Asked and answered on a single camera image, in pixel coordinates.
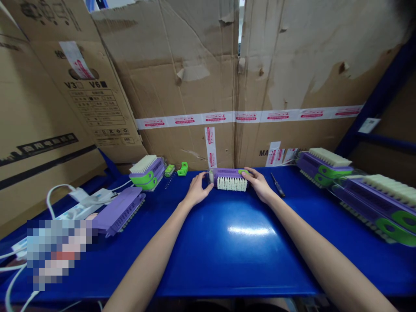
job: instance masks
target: person's right hand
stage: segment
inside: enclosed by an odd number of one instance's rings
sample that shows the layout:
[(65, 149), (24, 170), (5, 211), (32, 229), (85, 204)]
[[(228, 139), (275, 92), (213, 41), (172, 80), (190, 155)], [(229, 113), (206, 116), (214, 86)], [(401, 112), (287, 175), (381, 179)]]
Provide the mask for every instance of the person's right hand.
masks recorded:
[(269, 204), (273, 198), (278, 197), (277, 194), (270, 188), (269, 184), (267, 184), (266, 179), (261, 173), (259, 173), (256, 169), (249, 167), (244, 167), (244, 169), (253, 174), (254, 177), (246, 174), (244, 171), (241, 173), (242, 176), (251, 183), (257, 193), (257, 196), (259, 196), (263, 203)]

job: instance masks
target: white bristles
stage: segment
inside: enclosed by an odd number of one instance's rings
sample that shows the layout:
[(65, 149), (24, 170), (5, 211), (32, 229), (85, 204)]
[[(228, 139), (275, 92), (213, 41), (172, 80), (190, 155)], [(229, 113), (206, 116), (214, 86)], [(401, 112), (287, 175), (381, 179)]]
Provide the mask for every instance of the white bristles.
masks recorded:
[(366, 175), (363, 182), (386, 195), (416, 208), (416, 189), (383, 175)]
[(137, 164), (130, 168), (131, 173), (145, 173), (146, 170), (157, 160), (156, 155), (146, 155)]
[(311, 148), (309, 149), (309, 153), (315, 157), (318, 157), (320, 160), (323, 160), (332, 167), (346, 167), (352, 163), (352, 161), (333, 152), (330, 152), (322, 147)]
[(318, 186), (320, 189), (323, 188), (323, 186), (321, 184), (319, 184), (318, 182), (316, 182), (309, 174), (307, 174), (305, 171), (300, 170), (300, 173), (303, 174), (306, 178), (308, 178), (313, 184), (315, 184), (316, 186)]
[(217, 178), (217, 188), (227, 191), (242, 191), (247, 189), (247, 180), (244, 178)]
[(384, 233), (382, 230), (380, 230), (378, 227), (376, 227), (373, 223), (371, 223), (366, 218), (364, 218), (361, 214), (356, 212), (347, 203), (342, 201), (342, 202), (340, 202), (340, 205), (342, 207), (344, 207), (346, 210), (348, 210), (353, 216), (355, 216), (362, 223), (365, 223), (366, 226), (368, 226), (371, 230), (373, 230), (374, 233), (376, 233), (381, 238), (383, 238), (387, 243), (389, 243), (389, 244), (396, 243), (396, 241), (394, 239), (392, 239), (390, 236), (388, 236), (386, 233)]

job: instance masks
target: paper tag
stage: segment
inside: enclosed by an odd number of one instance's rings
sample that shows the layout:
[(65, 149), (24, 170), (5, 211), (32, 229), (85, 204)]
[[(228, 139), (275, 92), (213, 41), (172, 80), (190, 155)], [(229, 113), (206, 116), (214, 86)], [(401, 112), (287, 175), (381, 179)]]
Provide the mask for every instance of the paper tag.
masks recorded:
[(298, 149), (287, 149), (286, 156), (285, 156), (285, 163), (288, 163), (292, 160), (295, 160), (295, 155)]
[(267, 156), (266, 167), (276, 167), (279, 161), (283, 161), (283, 155), (279, 152), (279, 142), (270, 142), (269, 154)]
[(66, 59), (71, 67), (76, 71), (78, 76), (82, 79), (95, 79), (94, 75), (90, 72), (84, 58), (75, 41), (60, 41), (59, 42), (62, 51), (64, 52)]
[(373, 131), (376, 125), (380, 122), (380, 118), (367, 118), (358, 132), (361, 133), (370, 133)]
[(205, 142), (207, 144), (208, 166), (217, 167), (217, 150), (215, 148), (215, 127), (205, 128)]

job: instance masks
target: pixelated area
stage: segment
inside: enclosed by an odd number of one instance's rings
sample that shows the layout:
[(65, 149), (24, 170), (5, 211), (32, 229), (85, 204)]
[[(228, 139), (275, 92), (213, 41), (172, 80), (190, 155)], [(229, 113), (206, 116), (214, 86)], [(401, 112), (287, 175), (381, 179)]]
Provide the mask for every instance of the pixelated area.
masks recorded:
[(75, 267), (81, 253), (97, 241), (92, 220), (44, 220), (27, 222), (27, 267), (33, 291), (46, 284), (62, 283), (62, 277)]

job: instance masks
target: stacked brushes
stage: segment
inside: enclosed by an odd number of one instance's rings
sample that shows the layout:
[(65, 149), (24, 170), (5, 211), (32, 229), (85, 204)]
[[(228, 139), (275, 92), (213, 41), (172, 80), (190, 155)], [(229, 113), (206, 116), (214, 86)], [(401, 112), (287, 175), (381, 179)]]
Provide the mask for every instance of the stacked brushes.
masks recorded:
[(245, 192), (247, 180), (241, 175), (243, 171), (249, 174), (245, 169), (212, 168), (208, 172), (209, 183), (218, 189)]
[(129, 177), (134, 185), (142, 188), (144, 192), (153, 192), (162, 180), (165, 168), (163, 157), (146, 155), (131, 167)]
[(332, 191), (386, 242), (416, 246), (416, 189), (382, 175), (351, 175)]
[(105, 237), (114, 236), (123, 232), (130, 220), (143, 205), (146, 194), (142, 189), (129, 187), (124, 189), (107, 207), (105, 207), (93, 220), (93, 228)]
[(351, 163), (352, 161), (321, 147), (301, 152), (296, 161), (300, 172), (319, 188), (329, 187), (335, 179), (350, 175), (353, 171), (349, 166)]

